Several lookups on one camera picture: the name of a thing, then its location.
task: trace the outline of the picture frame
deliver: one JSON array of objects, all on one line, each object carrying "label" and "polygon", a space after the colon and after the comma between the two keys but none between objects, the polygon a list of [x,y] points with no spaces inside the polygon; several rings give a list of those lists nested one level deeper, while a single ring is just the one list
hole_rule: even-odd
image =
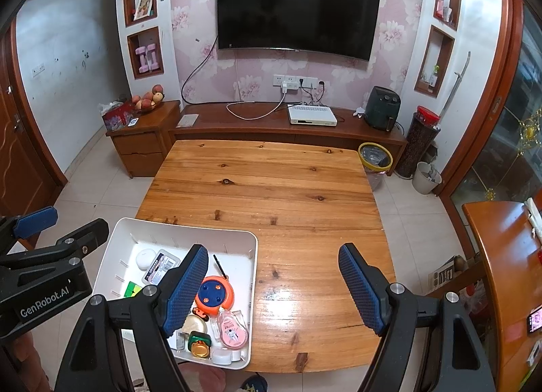
[{"label": "picture frame", "polygon": [[139,0],[135,10],[134,20],[145,18],[151,15],[152,0]]}]

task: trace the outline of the pink wallpaper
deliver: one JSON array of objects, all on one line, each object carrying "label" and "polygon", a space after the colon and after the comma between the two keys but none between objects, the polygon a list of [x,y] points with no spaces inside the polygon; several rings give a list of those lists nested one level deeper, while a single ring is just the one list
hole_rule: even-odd
[{"label": "pink wallpaper", "polygon": [[[241,49],[213,51],[185,87],[192,102],[269,101],[281,99],[273,74],[317,77],[325,82],[322,100],[329,106],[364,106],[372,87],[400,93],[413,51],[422,0],[380,0],[369,62],[311,52]],[[171,0],[171,20],[181,85],[209,54],[215,40],[215,0]],[[289,92],[287,100],[308,95]]]}]

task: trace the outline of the television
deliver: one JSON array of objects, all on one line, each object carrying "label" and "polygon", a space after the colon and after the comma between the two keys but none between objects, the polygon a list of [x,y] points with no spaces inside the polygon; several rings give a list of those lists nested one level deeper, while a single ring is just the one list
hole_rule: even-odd
[{"label": "television", "polygon": [[369,60],[380,0],[217,0],[218,48],[273,48]]}]

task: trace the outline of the blue disc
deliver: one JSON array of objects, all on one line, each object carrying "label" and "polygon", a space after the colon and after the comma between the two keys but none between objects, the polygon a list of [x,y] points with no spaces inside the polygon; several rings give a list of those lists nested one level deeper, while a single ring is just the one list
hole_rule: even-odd
[{"label": "blue disc", "polygon": [[202,283],[198,297],[204,305],[214,308],[222,305],[226,300],[226,288],[218,280],[207,280]]}]

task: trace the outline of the gold cap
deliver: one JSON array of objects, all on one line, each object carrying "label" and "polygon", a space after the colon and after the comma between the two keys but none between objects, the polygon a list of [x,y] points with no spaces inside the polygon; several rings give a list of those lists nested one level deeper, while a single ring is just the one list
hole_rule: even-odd
[{"label": "gold cap", "polygon": [[206,358],[209,356],[209,347],[201,340],[198,340],[192,344],[190,352],[193,353],[195,357]]}]

